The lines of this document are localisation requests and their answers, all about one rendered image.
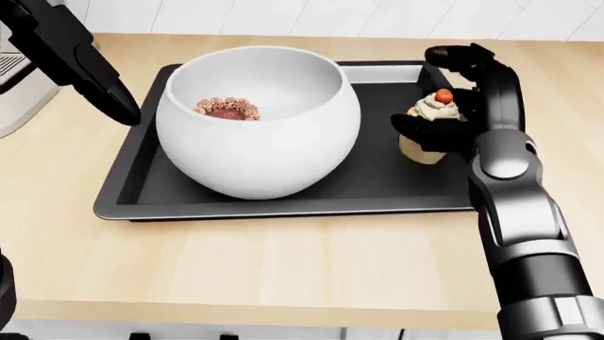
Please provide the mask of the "cream frosted cupcake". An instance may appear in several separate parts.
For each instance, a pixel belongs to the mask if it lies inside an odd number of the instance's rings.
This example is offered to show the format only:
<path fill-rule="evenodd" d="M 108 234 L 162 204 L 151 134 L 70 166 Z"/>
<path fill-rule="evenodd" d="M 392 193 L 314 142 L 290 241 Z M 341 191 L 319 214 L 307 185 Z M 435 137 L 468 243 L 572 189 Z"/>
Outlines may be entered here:
<path fill-rule="evenodd" d="M 405 115 L 421 118 L 430 124 L 433 124 L 433 121 L 467 121 L 465 116 L 459 112 L 453 93 L 447 89 L 437 90 L 418 100 Z M 419 144 L 403 135 L 398 136 L 398 147 L 406 158 L 427 165 L 438 163 L 446 155 L 441 152 L 425 152 Z"/>

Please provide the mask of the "black rectangular tray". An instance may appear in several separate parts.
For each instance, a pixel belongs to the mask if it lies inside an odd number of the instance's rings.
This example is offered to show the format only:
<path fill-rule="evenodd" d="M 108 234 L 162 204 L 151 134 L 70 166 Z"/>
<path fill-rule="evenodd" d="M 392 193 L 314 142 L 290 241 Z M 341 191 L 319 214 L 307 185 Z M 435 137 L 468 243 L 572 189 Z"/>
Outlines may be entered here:
<path fill-rule="evenodd" d="M 159 145 L 156 109 L 176 69 L 162 67 L 143 101 L 143 120 L 126 135 L 94 213 L 106 220 L 160 221 L 470 211 L 461 156 L 449 154 L 433 165 L 410 161 L 390 125 L 393 113 L 448 87 L 441 70 L 423 61 L 346 61 L 343 68 L 361 104 L 360 134 L 347 158 L 295 195 L 240 200 L 188 178 Z"/>

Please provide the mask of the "brown cake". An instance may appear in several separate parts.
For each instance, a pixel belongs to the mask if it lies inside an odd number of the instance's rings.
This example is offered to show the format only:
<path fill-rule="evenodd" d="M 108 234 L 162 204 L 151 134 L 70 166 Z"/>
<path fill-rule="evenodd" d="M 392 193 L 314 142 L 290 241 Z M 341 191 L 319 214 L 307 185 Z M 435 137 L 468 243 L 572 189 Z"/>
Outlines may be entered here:
<path fill-rule="evenodd" d="M 198 101 L 193 111 L 201 115 L 232 121 L 260 120 L 258 107 L 251 104 L 245 98 L 204 98 Z"/>

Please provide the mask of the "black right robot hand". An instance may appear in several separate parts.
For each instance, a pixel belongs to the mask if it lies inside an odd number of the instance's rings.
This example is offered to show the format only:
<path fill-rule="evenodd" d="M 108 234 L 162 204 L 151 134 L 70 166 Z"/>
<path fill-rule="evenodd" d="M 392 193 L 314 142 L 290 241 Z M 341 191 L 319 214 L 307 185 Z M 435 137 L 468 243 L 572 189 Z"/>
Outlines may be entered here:
<path fill-rule="evenodd" d="M 517 74 L 479 44 L 438 45 L 425 51 L 435 67 L 459 73 L 476 84 L 470 90 L 453 88 L 454 102 L 466 118 L 429 122 L 406 114 L 391 116 L 394 129 L 426 152 L 456 152 L 469 158 L 475 139 L 491 129 L 525 130 L 525 110 Z"/>

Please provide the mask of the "white round bowl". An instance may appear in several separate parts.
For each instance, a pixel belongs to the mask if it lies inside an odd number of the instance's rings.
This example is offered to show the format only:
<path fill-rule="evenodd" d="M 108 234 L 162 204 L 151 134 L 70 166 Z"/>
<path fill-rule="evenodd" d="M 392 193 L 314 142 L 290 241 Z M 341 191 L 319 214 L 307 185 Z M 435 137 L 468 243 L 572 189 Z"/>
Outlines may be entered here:
<path fill-rule="evenodd" d="M 203 98 L 245 98 L 257 121 L 193 111 Z M 357 141 L 361 109 L 344 70 L 292 47 L 208 53 L 169 76 L 156 112 L 160 146 L 185 175 L 223 195 L 264 200 L 312 186 Z"/>

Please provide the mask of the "white silver appliance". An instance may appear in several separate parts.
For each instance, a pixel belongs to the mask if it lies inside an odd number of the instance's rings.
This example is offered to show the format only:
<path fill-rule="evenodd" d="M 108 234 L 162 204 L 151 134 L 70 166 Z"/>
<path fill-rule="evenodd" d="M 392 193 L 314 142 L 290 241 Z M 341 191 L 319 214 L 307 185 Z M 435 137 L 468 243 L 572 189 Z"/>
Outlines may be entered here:
<path fill-rule="evenodd" d="M 8 41 L 10 36 L 0 23 L 0 138 L 26 124 L 59 93 L 59 86 Z"/>

